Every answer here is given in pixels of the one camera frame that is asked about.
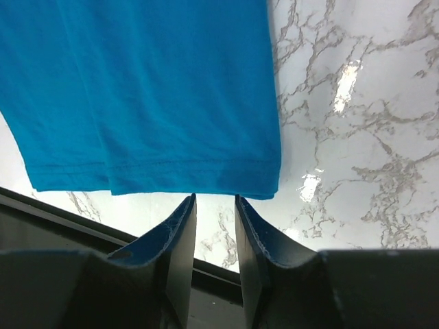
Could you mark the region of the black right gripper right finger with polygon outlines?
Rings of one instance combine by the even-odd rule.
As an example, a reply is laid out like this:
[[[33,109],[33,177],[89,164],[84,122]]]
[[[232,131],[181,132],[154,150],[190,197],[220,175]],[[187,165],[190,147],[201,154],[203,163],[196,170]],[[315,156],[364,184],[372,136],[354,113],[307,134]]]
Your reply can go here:
[[[437,328],[438,251],[315,252],[235,199],[248,328]]]

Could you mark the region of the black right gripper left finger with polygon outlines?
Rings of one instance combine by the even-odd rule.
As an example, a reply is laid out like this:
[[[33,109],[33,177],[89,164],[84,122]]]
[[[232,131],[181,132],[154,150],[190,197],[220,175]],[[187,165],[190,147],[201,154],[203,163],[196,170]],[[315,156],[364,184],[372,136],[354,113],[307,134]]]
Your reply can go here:
[[[1,211],[2,328],[185,328],[196,198],[110,254]]]

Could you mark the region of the blue t shirt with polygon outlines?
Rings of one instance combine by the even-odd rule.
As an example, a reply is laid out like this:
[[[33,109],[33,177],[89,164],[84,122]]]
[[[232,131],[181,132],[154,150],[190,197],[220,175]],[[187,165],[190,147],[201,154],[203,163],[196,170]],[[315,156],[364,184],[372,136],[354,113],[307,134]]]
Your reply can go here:
[[[272,199],[265,1],[2,1],[1,113],[37,191]]]

